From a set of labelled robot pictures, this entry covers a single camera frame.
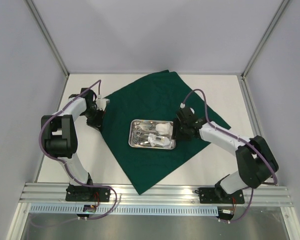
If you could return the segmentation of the white gauze pad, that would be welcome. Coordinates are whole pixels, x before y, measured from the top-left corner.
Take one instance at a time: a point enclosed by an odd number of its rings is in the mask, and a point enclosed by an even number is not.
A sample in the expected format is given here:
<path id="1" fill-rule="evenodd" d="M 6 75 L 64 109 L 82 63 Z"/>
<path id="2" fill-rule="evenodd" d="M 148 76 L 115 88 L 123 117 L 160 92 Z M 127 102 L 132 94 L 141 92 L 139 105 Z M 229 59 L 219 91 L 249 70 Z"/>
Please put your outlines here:
<path id="1" fill-rule="evenodd" d="M 171 135 L 173 132 L 173 126 L 171 123 L 158 123 L 155 127 L 155 130 L 158 132 L 160 135 Z"/>

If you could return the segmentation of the clear suture packet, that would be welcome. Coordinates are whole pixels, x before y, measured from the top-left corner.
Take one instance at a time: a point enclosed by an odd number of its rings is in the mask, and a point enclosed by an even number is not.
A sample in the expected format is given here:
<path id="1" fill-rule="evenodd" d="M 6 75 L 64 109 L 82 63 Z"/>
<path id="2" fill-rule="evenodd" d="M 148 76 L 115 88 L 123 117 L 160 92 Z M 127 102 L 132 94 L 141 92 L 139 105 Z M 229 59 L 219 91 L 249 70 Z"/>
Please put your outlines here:
<path id="1" fill-rule="evenodd" d="M 168 137 L 165 136 L 157 136 L 156 140 L 157 140 L 157 145 L 167 149 L 171 148 L 173 143 Z"/>
<path id="2" fill-rule="evenodd" d="M 155 147 L 155 146 L 159 146 L 159 145 L 157 145 L 157 140 L 156 140 L 156 138 L 157 138 L 157 135 L 155 135 L 155 134 L 149 134 L 149 136 L 148 136 L 148 141 L 150 142 L 150 145 L 151 145 L 151 147 Z"/>

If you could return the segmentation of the dark green surgical drape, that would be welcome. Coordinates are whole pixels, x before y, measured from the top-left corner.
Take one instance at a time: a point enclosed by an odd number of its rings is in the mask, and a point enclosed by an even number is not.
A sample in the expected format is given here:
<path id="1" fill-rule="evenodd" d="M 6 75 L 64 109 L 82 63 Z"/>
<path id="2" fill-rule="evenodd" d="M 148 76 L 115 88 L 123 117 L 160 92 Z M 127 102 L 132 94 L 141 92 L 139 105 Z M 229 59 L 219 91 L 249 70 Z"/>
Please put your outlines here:
<path id="1" fill-rule="evenodd" d="M 103 159 L 104 177 L 110 184 L 132 184 L 144 193 L 159 182 L 178 185 L 213 185 L 219 178 L 208 156 L 210 144 L 200 139 L 178 142 L 173 150 L 132 148 L 130 123 L 135 119 L 171 121 L 182 101 L 198 116 L 208 116 L 230 128 L 219 111 L 204 105 L 202 98 L 176 72 L 164 70 L 141 78 L 115 76 L 103 79 L 101 93 L 110 100 L 102 137 L 109 148 Z"/>

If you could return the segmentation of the steel scissors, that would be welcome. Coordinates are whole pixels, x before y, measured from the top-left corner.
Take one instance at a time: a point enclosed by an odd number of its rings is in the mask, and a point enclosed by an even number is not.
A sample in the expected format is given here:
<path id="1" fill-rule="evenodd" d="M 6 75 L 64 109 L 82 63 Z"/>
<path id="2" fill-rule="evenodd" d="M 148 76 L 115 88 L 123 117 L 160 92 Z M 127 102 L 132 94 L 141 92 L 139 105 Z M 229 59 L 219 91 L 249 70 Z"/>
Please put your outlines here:
<path id="1" fill-rule="evenodd" d="M 135 125 L 133 127 L 133 129 L 138 131 L 138 132 L 146 132 L 146 133 L 149 133 L 149 132 L 151 133 L 152 132 L 152 130 L 149 129 L 149 128 L 146 128 L 145 125 Z"/>
<path id="2" fill-rule="evenodd" d="M 138 145 L 140 145 L 140 146 L 141 146 L 141 145 L 142 145 L 142 146 L 145 146 L 145 145 L 147 145 L 147 144 L 150 144 L 150 142 L 147 141 L 147 140 L 146 140 L 146 141 L 143 140 L 143 141 L 139 141 L 139 142 L 138 142 Z"/>

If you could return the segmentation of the stainless steel instrument tray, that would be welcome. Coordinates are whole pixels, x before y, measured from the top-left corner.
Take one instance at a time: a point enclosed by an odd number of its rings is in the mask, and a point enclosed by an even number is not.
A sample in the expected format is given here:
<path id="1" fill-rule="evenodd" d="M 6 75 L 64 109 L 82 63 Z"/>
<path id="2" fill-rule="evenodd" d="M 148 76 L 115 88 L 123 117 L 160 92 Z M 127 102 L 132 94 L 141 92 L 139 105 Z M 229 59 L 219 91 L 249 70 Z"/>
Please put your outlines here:
<path id="1" fill-rule="evenodd" d="M 172 139 L 172 135 L 160 135 L 158 134 L 158 132 L 155 130 L 155 127 L 157 124 L 164 124 L 164 123 L 171 123 L 171 125 L 173 125 L 173 122 L 172 121 L 164 121 L 164 120 L 145 120 L 145 119 L 135 119 L 131 122 L 130 124 L 130 130 L 129 130 L 129 140 L 128 140 L 128 143 L 131 147 L 134 147 L 134 148 L 143 148 L 143 149 L 162 149 L 162 150 L 172 150 L 176 147 L 176 141 Z M 140 132 L 140 131 L 136 131 L 133 129 L 133 127 L 135 125 L 143 125 L 143 126 L 146 126 L 146 128 L 149 128 L 150 130 L 152 130 L 152 132 Z M 150 144 L 146 144 L 146 145 L 137 145 L 137 144 L 134 144 L 132 142 L 132 136 L 133 135 L 138 135 L 138 136 L 142 136 L 142 140 L 141 141 L 147 141 L 148 140 L 148 136 L 149 134 L 154 134 L 154 135 L 158 135 L 158 136 L 164 136 L 164 137 L 168 137 L 173 143 L 172 143 L 172 146 L 171 148 L 163 148 L 161 146 L 154 146 L 154 147 L 151 147 Z"/>

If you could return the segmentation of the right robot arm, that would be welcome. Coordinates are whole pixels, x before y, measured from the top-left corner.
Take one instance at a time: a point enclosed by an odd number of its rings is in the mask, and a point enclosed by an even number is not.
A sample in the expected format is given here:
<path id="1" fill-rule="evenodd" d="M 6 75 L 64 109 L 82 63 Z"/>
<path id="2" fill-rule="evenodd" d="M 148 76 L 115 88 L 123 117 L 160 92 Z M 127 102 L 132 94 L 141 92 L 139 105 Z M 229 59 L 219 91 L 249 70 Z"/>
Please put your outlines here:
<path id="1" fill-rule="evenodd" d="M 269 177 L 277 182 L 279 165 L 266 140 L 261 136 L 240 137 L 206 117 L 199 118 L 189 107 L 179 108 L 173 120 L 172 138 L 210 142 L 236 157 L 238 170 L 215 184 L 216 199 L 222 203 L 245 188 L 256 189 Z"/>

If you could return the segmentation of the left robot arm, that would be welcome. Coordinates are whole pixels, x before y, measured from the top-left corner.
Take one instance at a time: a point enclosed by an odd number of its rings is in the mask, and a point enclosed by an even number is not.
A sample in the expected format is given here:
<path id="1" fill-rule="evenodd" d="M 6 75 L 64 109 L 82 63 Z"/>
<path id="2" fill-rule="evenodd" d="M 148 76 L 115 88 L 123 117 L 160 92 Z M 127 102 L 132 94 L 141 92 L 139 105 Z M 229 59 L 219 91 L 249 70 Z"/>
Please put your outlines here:
<path id="1" fill-rule="evenodd" d="M 75 121 L 81 116 L 86 117 L 86 124 L 101 132 L 109 103 L 109 99 L 103 98 L 93 90 L 82 88 L 79 94 L 72 94 L 68 98 L 61 110 L 41 118 L 41 151 L 48 158 L 61 164 L 69 177 L 69 184 L 78 187 L 78 196 L 86 201 L 93 198 L 95 189 L 90 174 L 83 167 L 77 154 Z"/>

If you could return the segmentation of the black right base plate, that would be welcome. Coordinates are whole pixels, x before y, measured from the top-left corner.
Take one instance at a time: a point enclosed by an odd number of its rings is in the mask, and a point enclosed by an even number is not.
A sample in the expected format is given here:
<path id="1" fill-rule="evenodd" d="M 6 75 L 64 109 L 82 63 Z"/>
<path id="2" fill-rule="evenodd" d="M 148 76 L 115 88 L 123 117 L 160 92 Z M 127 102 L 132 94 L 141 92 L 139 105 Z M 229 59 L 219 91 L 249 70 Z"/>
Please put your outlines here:
<path id="1" fill-rule="evenodd" d="M 226 193 L 220 188 L 213 187 L 199 187 L 194 190 L 199 196 L 199 201 L 202 204 L 244 204 L 244 194 L 242 190 L 234 193 Z"/>

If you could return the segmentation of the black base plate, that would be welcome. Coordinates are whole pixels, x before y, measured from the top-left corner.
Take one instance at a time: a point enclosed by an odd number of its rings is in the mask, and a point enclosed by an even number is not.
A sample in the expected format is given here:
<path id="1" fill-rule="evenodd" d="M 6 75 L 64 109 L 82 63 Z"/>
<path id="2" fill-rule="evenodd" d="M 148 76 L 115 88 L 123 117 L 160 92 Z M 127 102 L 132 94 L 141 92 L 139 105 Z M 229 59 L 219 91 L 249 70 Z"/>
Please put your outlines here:
<path id="1" fill-rule="evenodd" d="M 69 185 L 66 189 L 67 202 L 109 202 L 110 189 Z"/>
<path id="2" fill-rule="evenodd" d="M 202 204 L 244 204 L 244 194 L 242 190 L 234 193 L 226 193 L 220 188 L 213 187 L 199 187 L 194 190 L 199 196 L 199 201 Z"/>

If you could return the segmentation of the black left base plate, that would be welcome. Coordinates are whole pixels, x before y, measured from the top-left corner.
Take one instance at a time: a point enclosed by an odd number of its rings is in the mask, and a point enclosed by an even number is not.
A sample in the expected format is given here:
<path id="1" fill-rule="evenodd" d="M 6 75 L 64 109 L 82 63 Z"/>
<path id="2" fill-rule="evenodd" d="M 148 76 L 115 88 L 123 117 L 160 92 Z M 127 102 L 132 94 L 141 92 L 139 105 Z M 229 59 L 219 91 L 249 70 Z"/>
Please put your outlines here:
<path id="1" fill-rule="evenodd" d="M 109 202 L 110 189 L 69 185 L 66 189 L 67 202 Z"/>

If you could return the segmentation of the aluminium front rail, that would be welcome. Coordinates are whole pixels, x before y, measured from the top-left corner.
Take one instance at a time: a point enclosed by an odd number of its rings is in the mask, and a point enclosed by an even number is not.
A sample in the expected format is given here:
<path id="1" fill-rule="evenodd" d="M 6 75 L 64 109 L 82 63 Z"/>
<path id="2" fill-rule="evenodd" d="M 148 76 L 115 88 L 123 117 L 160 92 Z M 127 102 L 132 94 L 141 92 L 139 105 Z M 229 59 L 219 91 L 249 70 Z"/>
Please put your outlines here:
<path id="1" fill-rule="evenodd" d="M 68 183 L 26 183 L 21 192 L 20 203 L 65 203 Z M 133 185 L 114 184 L 118 202 L 122 205 L 199 206 L 199 197 L 194 191 L 197 185 L 155 185 L 139 195 Z M 293 202 L 284 186 L 261 186 L 254 190 L 251 206 L 292 207 Z"/>

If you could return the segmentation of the left aluminium frame post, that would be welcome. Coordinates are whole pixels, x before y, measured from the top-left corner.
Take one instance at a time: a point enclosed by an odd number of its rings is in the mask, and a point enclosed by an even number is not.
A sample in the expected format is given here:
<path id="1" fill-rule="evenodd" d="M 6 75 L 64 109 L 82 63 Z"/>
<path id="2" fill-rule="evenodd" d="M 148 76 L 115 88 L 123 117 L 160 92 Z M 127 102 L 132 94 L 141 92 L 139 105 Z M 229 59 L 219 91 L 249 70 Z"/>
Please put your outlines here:
<path id="1" fill-rule="evenodd" d="M 26 4 L 26 6 L 28 7 L 33 19 L 35 20 L 43 38 L 45 39 L 48 47 L 50 48 L 57 64 L 59 65 L 60 69 L 62 70 L 64 76 L 66 77 L 66 79 L 69 78 L 69 71 L 51 37 L 51 34 L 49 33 L 46 24 L 44 23 L 44 20 L 39 12 L 39 10 L 37 9 L 35 2 L 33 0 L 24 0 L 24 3 Z"/>

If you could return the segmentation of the aluminium frame post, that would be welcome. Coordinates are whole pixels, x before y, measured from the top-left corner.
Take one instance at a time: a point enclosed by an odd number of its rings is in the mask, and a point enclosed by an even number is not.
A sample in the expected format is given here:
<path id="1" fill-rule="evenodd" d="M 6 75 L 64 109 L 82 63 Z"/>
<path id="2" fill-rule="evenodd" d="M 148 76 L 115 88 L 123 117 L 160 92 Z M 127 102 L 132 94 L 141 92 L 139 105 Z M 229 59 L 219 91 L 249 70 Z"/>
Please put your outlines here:
<path id="1" fill-rule="evenodd" d="M 274 16 L 272 17 L 271 21 L 269 22 L 265 32 L 263 33 L 257 47 L 255 48 L 252 56 L 250 57 L 246 67 L 244 68 L 243 72 L 241 73 L 242 80 L 245 80 L 251 71 L 252 67 L 254 66 L 258 56 L 262 52 L 263 48 L 265 47 L 266 43 L 270 39 L 271 35 L 273 34 L 276 26 L 278 25 L 280 19 L 282 18 L 283 14 L 287 10 L 288 6 L 290 5 L 291 0 L 282 0 L 279 4 L 278 9 L 275 11 Z"/>
<path id="2" fill-rule="evenodd" d="M 35 20 L 43 38 L 45 39 L 48 47 L 50 48 L 57 64 L 59 65 L 60 69 L 62 70 L 64 76 L 66 77 L 66 79 L 69 78 L 69 71 L 51 37 L 51 34 L 49 33 L 46 24 L 44 23 L 44 20 L 39 12 L 39 10 L 37 9 L 35 2 L 33 0 L 24 0 L 24 3 L 26 4 L 26 6 L 28 7 L 33 19 Z"/>

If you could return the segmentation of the right aluminium frame post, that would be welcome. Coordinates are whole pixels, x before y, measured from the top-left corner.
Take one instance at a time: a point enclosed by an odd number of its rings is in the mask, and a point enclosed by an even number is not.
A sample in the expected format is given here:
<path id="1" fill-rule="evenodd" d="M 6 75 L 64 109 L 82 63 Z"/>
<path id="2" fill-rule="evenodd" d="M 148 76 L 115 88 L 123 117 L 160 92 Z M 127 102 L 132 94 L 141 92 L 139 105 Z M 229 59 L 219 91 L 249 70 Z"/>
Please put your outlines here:
<path id="1" fill-rule="evenodd" d="M 275 11 L 274 16 L 272 17 L 271 21 L 269 22 L 265 32 L 263 33 L 257 47 L 255 48 L 252 56 L 250 57 L 246 67 L 244 68 L 243 72 L 241 73 L 242 80 L 245 80 L 251 71 L 252 67 L 254 66 L 258 56 L 262 52 L 263 48 L 265 47 L 266 43 L 270 39 L 271 35 L 273 34 L 276 26 L 278 25 L 280 19 L 282 18 L 283 14 L 287 10 L 288 6 L 290 5 L 291 0 L 282 0 L 279 4 L 278 9 Z"/>

